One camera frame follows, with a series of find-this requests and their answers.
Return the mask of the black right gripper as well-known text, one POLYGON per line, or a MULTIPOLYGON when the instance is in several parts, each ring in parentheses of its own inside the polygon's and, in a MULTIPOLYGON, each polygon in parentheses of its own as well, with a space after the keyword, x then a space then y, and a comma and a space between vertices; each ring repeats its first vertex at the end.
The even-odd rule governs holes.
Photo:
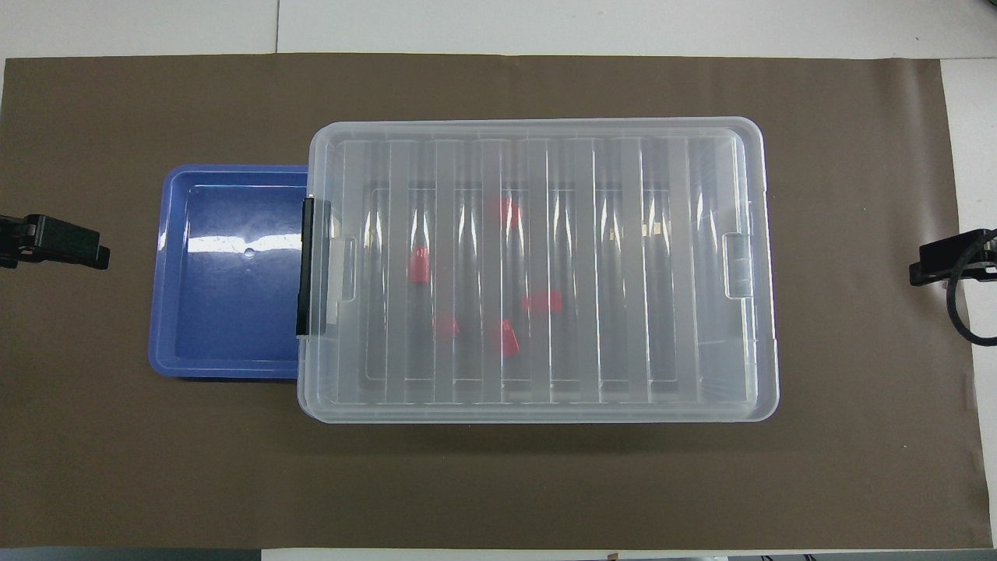
POLYGON ((920 287, 950 277, 962 253, 979 238, 985 242, 974 255, 974 279, 996 281, 996 230, 991 228, 982 237, 980 231, 965 231, 920 245, 918 260, 909 266, 909 284, 920 287))

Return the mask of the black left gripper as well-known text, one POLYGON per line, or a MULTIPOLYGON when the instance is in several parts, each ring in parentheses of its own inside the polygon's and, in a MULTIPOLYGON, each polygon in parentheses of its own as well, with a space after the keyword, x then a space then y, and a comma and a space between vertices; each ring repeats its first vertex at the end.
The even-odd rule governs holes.
POLYGON ((106 270, 110 262, 110 249, 101 245, 102 235, 92 228, 77 226, 37 214, 35 224, 27 217, 10 217, 1 214, 1 267, 17 269, 19 263, 38 263, 25 239, 32 241, 35 232, 35 255, 42 260, 54 260, 68 265, 81 265, 95 270, 106 270))

